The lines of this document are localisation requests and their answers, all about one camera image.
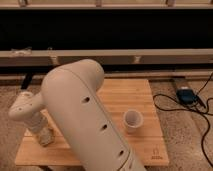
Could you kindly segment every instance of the speckled floor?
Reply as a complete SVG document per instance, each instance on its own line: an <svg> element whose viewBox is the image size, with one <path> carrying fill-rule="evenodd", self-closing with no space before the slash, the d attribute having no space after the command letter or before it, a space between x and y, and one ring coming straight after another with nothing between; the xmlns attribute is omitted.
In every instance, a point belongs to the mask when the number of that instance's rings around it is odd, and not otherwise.
<svg viewBox="0 0 213 171"><path fill-rule="evenodd" d="M0 79L0 171L39 171L37 167L17 167L14 158L18 150L21 138L24 134L24 126L21 123L10 121L7 112L18 92L20 80L4 81ZM198 90L204 81L189 82L194 90ZM36 93L39 85L31 85L29 90ZM153 94L165 93L174 96L174 88L169 81L152 81ZM206 99L213 96L213 82L208 84L201 96ZM157 101L165 107L175 107L175 104L165 99ZM147 167L148 171L210 171L200 147L201 133L206 128L202 118L189 112L162 112L157 111L165 142L170 158L168 167ZM210 132L205 142L208 154L213 161L213 131ZM54 168L57 170L82 171L81 168Z"/></svg>

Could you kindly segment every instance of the black cable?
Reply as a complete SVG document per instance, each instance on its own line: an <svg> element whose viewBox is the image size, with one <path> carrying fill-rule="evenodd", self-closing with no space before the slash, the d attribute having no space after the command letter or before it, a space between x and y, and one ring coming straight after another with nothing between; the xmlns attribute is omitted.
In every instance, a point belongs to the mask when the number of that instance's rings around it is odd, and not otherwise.
<svg viewBox="0 0 213 171"><path fill-rule="evenodd" d="M212 76L213 76L213 72L211 73L211 75L209 76L208 80L203 85L203 87L201 87L200 90L196 93L196 96L198 96L200 94L200 92L207 86L207 84L209 83L209 81L212 79Z"/></svg>
<svg viewBox="0 0 213 171"><path fill-rule="evenodd" d="M206 83L205 83L205 84L200 88L200 90L196 93L196 96L198 96L198 95L201 93L201 91L207 86L207 84L208 84L209 81L211 80L212 76L213 76L213 72L212 72L211 75L209 76L209 78L208 78L208 80L206 81ZM160 107L159 105L157 105L157 104L155 103L155 99L156 99L157 97L160 97L160 96L161 96L161 97L166 97L166 98L170 99L171 101L173 101L173 102L175 102L176 104L180 105L182 108L165 109L165 108ZM206 153L206 151L205 151L205 147L204 147L205 138L206 138L206 136L208 135L208 133L209 133L209 131L210 131L210 129L211 129L211 124L210 124L209 119L207 118L206 115L208 115L208 116L213 116L212 113L209 113L209 110L210 110L209 102L210 102L211 100L213 100L213 97L208 98L208 99L206 100L206 103L205 103L206 111L204 111L204 112L198 109L198 107L197 107L198 102L197 102L197 101L196 101L193 105L191 105L191 106L189 106L189 105L184 105L184 104L181 104L178 100L176 100L176 99L174 99L174 98L172 98L172 97L170 97L170 96L168 96L168 95L166 95L166 94L162 94L162 93L159 93L159 94L154 95L154 96L153 96L153 99L154 99L154 103L155 103L156 108L158 108L159 110L166 111L166 112L168 112L168 111L170 111L170 112L172 112L172 111L189 111L189 112L193 112L193 113L195 113L195 114L198 114L198 115L200 115L201 117L203 117L203 118L205 119L205 121L206 121L206 123L207 123L207 128L206 128L206 130L205 130L205 132L204 132L204 134L202 135L202 138L201 138L201 149L202 149L202 152L203 152L204 157L206 158L207 162L208 162L209 165L213 168L213 163L212 163L212 161L209 159L209 157L208 157L208 155L207 155L207 153Z"/></svg>

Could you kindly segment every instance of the wooden table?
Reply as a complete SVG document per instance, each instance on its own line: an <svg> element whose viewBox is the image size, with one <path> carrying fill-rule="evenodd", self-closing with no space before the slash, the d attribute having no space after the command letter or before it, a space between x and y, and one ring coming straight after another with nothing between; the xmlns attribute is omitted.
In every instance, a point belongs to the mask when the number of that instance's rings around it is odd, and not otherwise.
<svg viewBox="0 0 213 171"><path fill-rule="evenodd" d="M126 140L135 150L146 166L168 165L169 159L160 122L153 103L152 92L148 80L143 79L105 79L98 96L106 109L111 113ZM137 134L127 134L122 122L123 113L128 109L141 111L144 124ZM55 130L55 142L47 147L41 147L26 131L18 150L16 165L38 166L78 166L81 165L62 134L49 117L46 110L43 113Z"/></svg>

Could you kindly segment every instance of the white cup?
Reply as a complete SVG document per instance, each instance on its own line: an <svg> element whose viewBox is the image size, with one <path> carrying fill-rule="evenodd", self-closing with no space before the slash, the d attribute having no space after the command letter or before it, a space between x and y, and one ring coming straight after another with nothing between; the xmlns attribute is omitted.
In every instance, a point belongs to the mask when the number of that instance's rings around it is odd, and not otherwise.
<svg viewBox="0 0 213 171"><path fill-rule="evenodd" d="M134 109L124 113L123 122L127 133L134 133L143 125L143 115Z"/></svg>

